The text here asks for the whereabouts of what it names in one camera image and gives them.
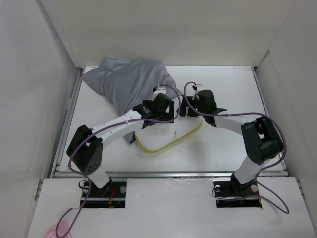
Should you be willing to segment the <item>cream yellow pillow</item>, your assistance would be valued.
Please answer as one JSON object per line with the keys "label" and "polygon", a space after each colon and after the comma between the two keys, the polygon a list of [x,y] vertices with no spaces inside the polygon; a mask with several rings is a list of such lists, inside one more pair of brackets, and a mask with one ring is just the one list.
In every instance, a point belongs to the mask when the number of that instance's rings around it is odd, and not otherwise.
{"label": "cream yellow pillow", "polygon": [[155,153],[174,142],[198,131],[203,125],[203,118],[178,116],[173,123],[157,123],[134,133],[139,148],[146,153]]}

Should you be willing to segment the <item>grey pillowcase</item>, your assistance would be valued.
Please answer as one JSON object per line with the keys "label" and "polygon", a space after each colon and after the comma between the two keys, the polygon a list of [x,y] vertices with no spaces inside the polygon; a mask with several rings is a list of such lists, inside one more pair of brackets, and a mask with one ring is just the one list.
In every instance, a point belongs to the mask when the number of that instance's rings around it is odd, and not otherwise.
{"label": "grey pillowcase", "polygon": [[166,94],[172,100],[181,95],[163,62],[157,60],[128,62],[107,58],[85,73],[83,81],[110,102],[119,116],[152,99],[157,85],[165,85]]}

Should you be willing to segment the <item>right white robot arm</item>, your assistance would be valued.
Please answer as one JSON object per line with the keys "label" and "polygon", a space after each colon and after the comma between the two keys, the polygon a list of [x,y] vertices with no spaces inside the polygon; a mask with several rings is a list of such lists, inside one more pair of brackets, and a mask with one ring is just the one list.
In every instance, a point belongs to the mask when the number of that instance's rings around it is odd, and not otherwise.
{"label": "right white robot arm", "polygon": [[219,108],[211,90],[197,90],[193,96],[184,96],[181,103],[182,117],[202,116],[205,122],[215,128],[227,129],[242,136],[246,158],[232,173],[230,191],[235,195],[245,192],[257,174],[270,160],[284,150],[284,143],[272,120],[264,114],[252,119],[250,113],[226,114]]}

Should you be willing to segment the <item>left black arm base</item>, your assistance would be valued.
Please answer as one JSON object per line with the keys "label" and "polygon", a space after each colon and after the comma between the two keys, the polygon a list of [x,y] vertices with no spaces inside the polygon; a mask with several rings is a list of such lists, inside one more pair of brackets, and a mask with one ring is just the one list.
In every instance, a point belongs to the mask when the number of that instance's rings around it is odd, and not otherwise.
{"label": "left black arm base", "polygon": [[86,198],[83,208],[125,208],[126,181],[111,181],[110,185],[107,185],[105,188],[97,188],[91,183],[89,194],[87,194],[89,189],[89,182],[87,180],[80,181],[78,186],[82,190],[80,206]]}

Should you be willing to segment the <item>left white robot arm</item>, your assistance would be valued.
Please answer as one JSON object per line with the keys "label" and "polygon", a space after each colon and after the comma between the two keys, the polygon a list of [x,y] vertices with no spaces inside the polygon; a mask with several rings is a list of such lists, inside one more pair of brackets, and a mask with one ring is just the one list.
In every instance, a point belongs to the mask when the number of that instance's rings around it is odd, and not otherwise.
{"label": "left white robot arm", "polygon": [[109,123],[92,128],[80,126],[66,154],[80,173],[94,184],[95,193],[101,197],[107,196],[112,187],[112,180],[101,169],[103,149],[132,132],[156,123],[172,123],[174,111],[174,101],[166,94],[159,93],[153,100],[144,100]]}

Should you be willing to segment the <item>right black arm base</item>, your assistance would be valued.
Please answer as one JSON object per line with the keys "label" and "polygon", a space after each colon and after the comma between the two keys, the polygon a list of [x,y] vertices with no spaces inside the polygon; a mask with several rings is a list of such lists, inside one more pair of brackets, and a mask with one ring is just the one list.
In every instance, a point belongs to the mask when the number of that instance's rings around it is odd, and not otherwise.
{"label": "right black arm base", "polygon": [[262,208],[257,182],[241,185],[236,178],[215,178],[212,195],[217,208]]}

